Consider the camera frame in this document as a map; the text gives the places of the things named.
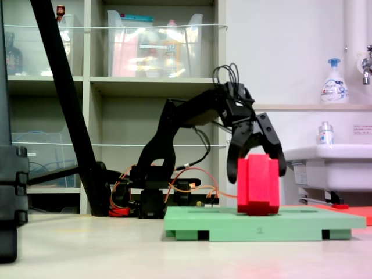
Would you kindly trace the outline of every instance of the label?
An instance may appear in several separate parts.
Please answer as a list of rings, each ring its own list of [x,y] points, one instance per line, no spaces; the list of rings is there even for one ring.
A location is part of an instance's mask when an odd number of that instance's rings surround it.
[[[139,45],[140,48],[167,49],[165,45]]]
[[[319,144],[334,144],[333,132],[331,130],[323,130],[319,133]]]
[[[293,165],[296,184],[307,185],[306,166],[302,163]]]
[[[354,125],[354,135],[372,135],[372,125]]]
[[[324,102],[337,101],[347,98],[349,90],[341,80],[328,80],[323,86],[320,99]]]

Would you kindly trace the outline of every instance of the white sink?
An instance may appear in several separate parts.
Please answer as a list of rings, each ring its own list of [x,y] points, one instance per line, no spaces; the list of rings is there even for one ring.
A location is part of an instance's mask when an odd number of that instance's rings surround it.
[[[372,191],[372,145],[315,145],[284,152],[301,188]]]

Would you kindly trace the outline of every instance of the clear plastic container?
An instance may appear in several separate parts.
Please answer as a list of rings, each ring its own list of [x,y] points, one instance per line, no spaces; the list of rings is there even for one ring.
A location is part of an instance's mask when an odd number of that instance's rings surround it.
[[[202,19],[203,15],[193,15],[188,27],[109,29],[109,76],[201,77],[202,27],[195,24],[202,24]],[[133,27],[151,26],[141,24]],[[124,27],[125,22],[109,10],[108,25]]]
[[[74,76],[83,75],[83,29],[75,15],[64,15],[60,22],[60,34]],[[51,68],[39,29],[5,27],[6,64],[8,75],[52,76]]]
[[[71,167],[77,164],[73,146],[61,145],[71,144],[67,126],[65,126],[60,133],[46,133],[43,131],[12,133],[12,142],[13,145],[24,146],[27,148],[30,164],[30,178],[49,171]],[[31,187],[76,188],[78,186],[77,175],[72,175],[48,181],[40,185],[32,185]]]

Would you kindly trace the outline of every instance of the white floor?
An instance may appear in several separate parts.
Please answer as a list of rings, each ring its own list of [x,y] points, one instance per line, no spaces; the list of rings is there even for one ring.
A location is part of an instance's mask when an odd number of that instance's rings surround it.
[[[372,278],[372,227],[351,241],[175,242],[163,220],[30,216],[1,279]]]

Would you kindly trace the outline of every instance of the shelving unit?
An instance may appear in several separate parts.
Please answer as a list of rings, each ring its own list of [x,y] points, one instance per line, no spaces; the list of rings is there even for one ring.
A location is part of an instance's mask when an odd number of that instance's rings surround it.
[[[81,188],[28,188],[28,194],[80,194]]]
[[[166,25],[170,19],[174,19],[178,25],[187,24],[195,13],[203,14],[203,23],[225,24],[226,0],[52,0],[52,4],[54,10],[57,5],[64,5],[66,13],[74,13],[81,24],[87,27],[81,31],[84,45],[82,71],[81,74],[73,74],[93,144],[146,144],[156,132],[166,98],[189,99],[213,88],[212,70],[226,63],[226,29],[203,27],[202,78],[108,77],[108,31],[89,29],[108,25],[107,10],[152,15],[155,18],[154,26]],[[4,24],[36,26],[29,0],[4,0],[3,8]],[[8,80],[12,132],[61,131],[65,121],[56,97],[53,77],[9,76]],[[226,144],[224,131],[211,124],[201,129],[212,144]],[[174,143],[188,145],[175,148],[177,165],[197,160],[205,151],[200,146],[198,136],[188,129],[181,129]],[[118,171],[137,162],[142,148],[93,146],[96,159],[103,160],[108,169]],[[211,172],[217,180],[225,182],[226,149],[212,148],[210,155],[199,166]],[[190,171],[185,177],[200,178],[203,184],[212,183],[207,175],[197,171]],[[82,188],[29,188],[27,193],[31,194],[31,199],[37,196],[38,202],[42,194],[68,194],[71,198],[73,194],[80,194],[80,213],[90,212]],[[140,190],[133,190],[133,194],[139,193]]]

